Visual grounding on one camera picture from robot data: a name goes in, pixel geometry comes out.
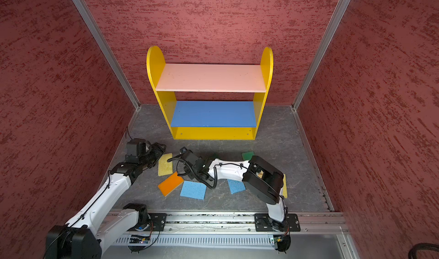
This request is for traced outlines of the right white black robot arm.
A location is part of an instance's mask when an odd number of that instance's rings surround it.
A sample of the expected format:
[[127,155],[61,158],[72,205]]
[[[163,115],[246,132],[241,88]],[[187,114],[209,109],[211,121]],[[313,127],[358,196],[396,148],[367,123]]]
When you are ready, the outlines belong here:
[[219,158],[207,160],[196,156],[191,150],[182,148],[180,154],[172,158],[182,164],[188,176],[209,189],[215,189],[219,180],[240,181],[254,196],[263,201],[268,209],[272,227],[282,230],[286,227],[288,214],[283,197],[284,174],[259,156],[245,161],[225,161]]

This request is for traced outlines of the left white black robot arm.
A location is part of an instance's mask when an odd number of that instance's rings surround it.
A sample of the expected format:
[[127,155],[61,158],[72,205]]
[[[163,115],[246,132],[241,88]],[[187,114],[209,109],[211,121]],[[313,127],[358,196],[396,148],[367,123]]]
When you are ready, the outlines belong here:
[[154,167],[166,146],[144,139],[126,145],[125,160],[107,173],[103,186],[65,225],[55,225],[46,237],[45,259],[99,259],[125,232],[136,235],[162,232],[166,214],[149,215],[144,204],[129,203],[116,217],[104,220],[118,199],[134,184],[145,169]]

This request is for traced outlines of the yellow sponge near left arm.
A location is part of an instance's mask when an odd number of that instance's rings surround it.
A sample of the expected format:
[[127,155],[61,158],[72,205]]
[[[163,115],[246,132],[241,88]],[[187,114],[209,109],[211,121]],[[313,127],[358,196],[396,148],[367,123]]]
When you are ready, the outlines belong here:
[[173,163],[168,161],[172,157],[172,153],[167,153],[161,156],[158,161],[158,176],[167,176],[173,173]]

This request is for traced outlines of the yellow sponge near right arm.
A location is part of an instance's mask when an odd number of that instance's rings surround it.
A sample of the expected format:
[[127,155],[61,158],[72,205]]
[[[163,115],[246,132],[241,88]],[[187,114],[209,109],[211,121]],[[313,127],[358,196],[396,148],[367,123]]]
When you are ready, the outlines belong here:
[[287,190],[287,183],[286,183],[286,175],[285,174],[283,174],[282,197],[288,198],[288,190]]

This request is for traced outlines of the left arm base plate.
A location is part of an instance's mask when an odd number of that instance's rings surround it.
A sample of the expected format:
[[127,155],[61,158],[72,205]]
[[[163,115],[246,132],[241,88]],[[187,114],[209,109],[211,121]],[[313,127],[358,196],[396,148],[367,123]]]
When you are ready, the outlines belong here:
[[163,232],[167,217],[166,213],[140,213],[132,230],[138,232]]

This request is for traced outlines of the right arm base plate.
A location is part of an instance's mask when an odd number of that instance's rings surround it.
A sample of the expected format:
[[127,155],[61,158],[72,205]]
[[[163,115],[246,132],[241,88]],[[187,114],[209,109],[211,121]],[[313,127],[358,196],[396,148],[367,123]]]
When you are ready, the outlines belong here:
[[292,213],[288,213],[282,222],[271,219],[267,213],[256,213],[254,223],[257,232],[301,231],[298,215]]

